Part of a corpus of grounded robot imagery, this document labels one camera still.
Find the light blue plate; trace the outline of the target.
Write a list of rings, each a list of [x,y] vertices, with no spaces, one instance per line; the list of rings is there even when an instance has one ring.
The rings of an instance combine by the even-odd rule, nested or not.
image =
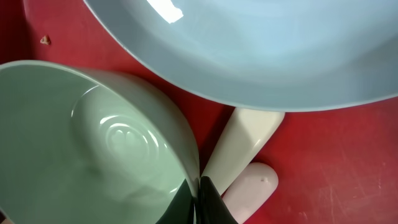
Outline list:
[[[86,0],[159,77],[226,105],[323,111],[397,96],[397,0]]]

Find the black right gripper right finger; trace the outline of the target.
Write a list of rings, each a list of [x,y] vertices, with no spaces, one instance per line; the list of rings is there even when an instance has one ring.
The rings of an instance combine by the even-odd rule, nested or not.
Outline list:
[[[200,224],[238,224],[208,176],[200,179],[198,211]]]

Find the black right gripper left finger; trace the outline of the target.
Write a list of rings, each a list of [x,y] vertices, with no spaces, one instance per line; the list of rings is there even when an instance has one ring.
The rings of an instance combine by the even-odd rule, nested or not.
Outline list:
[[[194,201],[186,180],[156,224],[194,224]]]

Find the green bowl with food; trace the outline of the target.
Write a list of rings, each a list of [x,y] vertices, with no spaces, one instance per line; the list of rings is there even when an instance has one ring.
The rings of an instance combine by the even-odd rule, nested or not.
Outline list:
[[[1,65],[1,212],[11,223],[157,223],[198,148],[177,105],[132,75]]]

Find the white plastic fork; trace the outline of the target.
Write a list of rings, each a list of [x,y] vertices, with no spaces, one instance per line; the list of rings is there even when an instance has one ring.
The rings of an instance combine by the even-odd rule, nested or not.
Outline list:
[[[250,163],[229,186],[223,201],[238,224],[248,220],[274,193],[279,183],[269,165]]]

